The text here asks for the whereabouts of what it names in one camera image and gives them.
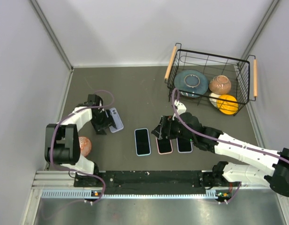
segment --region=phone screen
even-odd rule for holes
[[[178,152],[181,152],[181,153],[192,152],[191,141],[188,141],[182,138],[177,138],[177,143],[178,143]]]
[[[135,130],[136,153],[138,156],[150,154],[150,145],[147,129]]]
[[[169,139],[163,138],[159,140],[156,138],[156,140],[157,140],[158,151],[160,154],[166,154],[166,153],[172,152],[172,145]]]

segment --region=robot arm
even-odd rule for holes
[[[248,164],[236,165],[220,162],[213,168],[214,178],[218,179],[220,177],[220,179],[228,182],[247,182],[270,186],[273,191],[289,197],[289,165],[266,154],[270,153],[289,160],[289,149],[284,148],[283,151],[278,152],[237,140],[218,129],[202,126],[195,116],[185,112],[184,104],[179,101],[175,102],[175,106],[181,119],[193,130],[218,140],[237,143],[241,147],[196,135],[175,119],[176,115],[162,116],[159,125],[152,131],[153,135],[159,139],[183,138],[191,141],[200,150],[229,156]],[[248,147],[260,150],[263,153],[247,150]]]
[[[53,160],[55,164],[88,174],[94,173],[97,169],[96,164],[81,155],[78,131],[89,121],[98,135],[105,135],[104,129],[110,126],[116,128],[109,110],[100,107],[90,108],[102,105],[103,100],[98,95],[88,95],[87,102],[79,104],[73,110],[74,115],[61,123],[54,140]],[[56,126],[57,124],[49,124],[46,127],[44,157],[47,162],[50,162],[51,141]]]

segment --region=ceramic plate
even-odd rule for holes
[[[199,95],[195,94],[205,94],[208,90],[208,80],[207,78],[197,70],[184,70],[177,74],[174,79],[174,86],[181,91],[182,95],[197,98]]]

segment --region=blue phone case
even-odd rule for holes
[[[136,148],[136,155],[137,156],[149,156],[150,154],[151,154],[151,152],[152,152],[152,150],[151,150],[151,148],[150,148],[150,141],[149,141],[149,135],[148,135],[148,145],[149,145],[149,153],[148,154],[145,154],[145,155],[138,155],[137,154],[137,143],[136,143],[136,130],[146,130],[147,131],[147,133],[148,133],[148,129],[147,128],[140,128],[140,129],[135,129],[134,130],[134,138],[135,138],[135,148]]]
[[[124,124],[122,123],[116,108],[111,108],[110,114],[113,117],[115,125],[117,127],[117,129],[115,129],[114,127],[110,126],[109,129],[110,129],[111,133],[116,133],[116,132],[122,130],[124,128]]]

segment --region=gray table surface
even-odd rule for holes
[[[147,128],[151,132],[162,115],[172,115],[168,102],[168,89],[164,83],[166,67],[107,67],[74,69],[64,115],[80,103],[87,101],[88,94],[96,90],[109,90],[115,97],[115,107],[122,119],[124,129],[112,134],[96,135],[91,123],[79,132],[92,142],[88,159],[96,162],[100,170],[209,170],[218,161],[238,161],[194,148],[192,153],[180,154],[173,140],[173,153],[159,155],[156,140],[150,134],[152,153],[136,155],[134,130]],[[99,94],[104,105],[111,101],[108,94]],[[197,116],[200,123],[228,133],[242,141],[257,144],[246,107],[236,116],[224,115],[209,102],[196,105],[182,102],[187,112]]]

